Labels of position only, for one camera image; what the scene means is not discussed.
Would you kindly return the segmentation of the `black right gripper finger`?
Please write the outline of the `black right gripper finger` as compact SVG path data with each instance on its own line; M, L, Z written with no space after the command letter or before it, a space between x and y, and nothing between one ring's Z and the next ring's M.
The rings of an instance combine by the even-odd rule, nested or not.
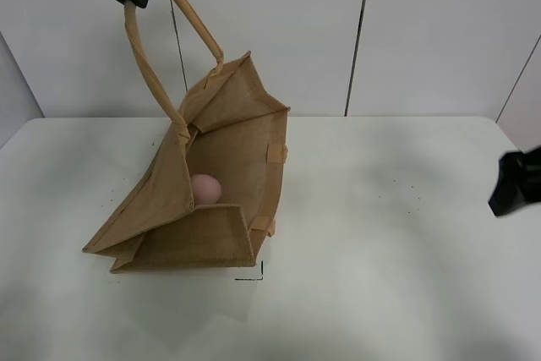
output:
M508 216L540 202L540 150L506 152L499 159L499 175L489 199L496 217Z

